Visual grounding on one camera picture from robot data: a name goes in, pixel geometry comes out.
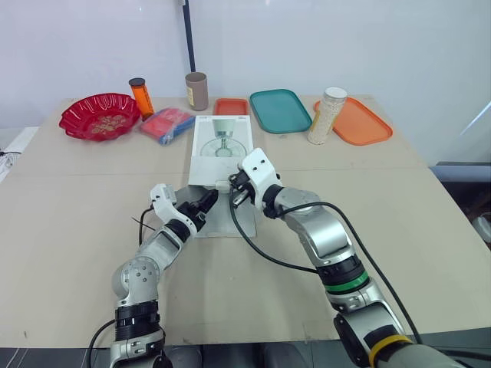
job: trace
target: yellow ring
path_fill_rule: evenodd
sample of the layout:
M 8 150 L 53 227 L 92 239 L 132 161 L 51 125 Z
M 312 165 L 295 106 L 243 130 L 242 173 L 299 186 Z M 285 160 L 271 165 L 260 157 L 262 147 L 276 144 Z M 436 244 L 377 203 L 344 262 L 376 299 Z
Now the yellow ring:
M 379 351 L 384 349 L 387 345 L 390 345 L 391 343 L 396 343 L 397 341 L 406 341 L 408 343 L 413 343 L 411 340 L 403 335 L 391 335 L 389 337 L 385 337 L 371 348 L 370 356 L 368 357 L 368 359 L 370 360 L 370 366 L 372 368 L 375 368 L 375 357 L 377 356 Z

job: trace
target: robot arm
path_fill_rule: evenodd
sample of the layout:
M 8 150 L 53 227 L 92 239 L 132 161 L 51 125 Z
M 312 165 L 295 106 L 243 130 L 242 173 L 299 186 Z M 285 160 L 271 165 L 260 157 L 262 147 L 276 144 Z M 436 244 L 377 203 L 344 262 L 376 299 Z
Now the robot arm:
M 261 149 L 255 149 L 229 178 L 239 193 L 234 206 L 250 198 L 270 218 L 297 205 L 318 202 L 313 192 L 284 188 Z M 435 349 L 413 344 L 374 279 L 356 255 L 343 225 L 322 206 L 285 213 L 282 220 L 297 233 L 338 312 L 334 325 L 348 356 L 357 366 L 462 367 Z
M 218 192 L 206 191 L 200 200 L 175 208 L 172 186 L 160 184 L 152 189 L 150 198 L 165 225 L 113 274 L 116 339 L 110 348 L 110 368 L 172 366 L 163 354 L 165 333 L 160 328 L 157 285 L 186 242 L 205 225 L 205 214 L 218 199 Z

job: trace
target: bottle cap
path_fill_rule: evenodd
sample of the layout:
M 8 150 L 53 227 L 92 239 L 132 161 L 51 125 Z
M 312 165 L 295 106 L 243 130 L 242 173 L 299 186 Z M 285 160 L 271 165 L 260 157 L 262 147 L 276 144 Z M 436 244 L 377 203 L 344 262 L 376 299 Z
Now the bottle cap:
M 139 87 L 145 84 L 145 80 L 143 78 L 133 78 L 128 81 L 131 87 Z
M 325 89 L 324 95 L 331 98 L 346 98 L 348 96 L 348 92 L 340 87 L 329 87 Z

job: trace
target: orange bottle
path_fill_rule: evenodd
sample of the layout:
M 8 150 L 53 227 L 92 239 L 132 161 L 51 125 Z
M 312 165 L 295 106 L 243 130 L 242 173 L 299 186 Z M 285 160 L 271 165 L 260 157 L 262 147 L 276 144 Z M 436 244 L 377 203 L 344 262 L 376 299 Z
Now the orange bottle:
M 150 96 L 148 95 L 145 80 L 143 78 L 133 78 L 128 81 L 133 91 L 138 108 L 140 109 L 142 120 L 153 115 L 153 106 Z

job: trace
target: green ring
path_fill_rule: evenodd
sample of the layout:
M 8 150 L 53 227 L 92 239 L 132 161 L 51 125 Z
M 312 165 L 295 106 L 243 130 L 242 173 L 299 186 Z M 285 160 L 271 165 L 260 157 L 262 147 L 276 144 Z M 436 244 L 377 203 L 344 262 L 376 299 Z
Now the green ring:
M 339 291 L 347 291 L 354 289 L 355 287 L 360 286 L 363 284 L 368 278 L 368 274 L 366 271 L 363 271 L 363 274 L 358 276 L 352 281 L 349 281 L 345 284 L 339 284 L 339 285 L 324 285 L 326 291 L 333 291 L 333 292 L 339 292 Z

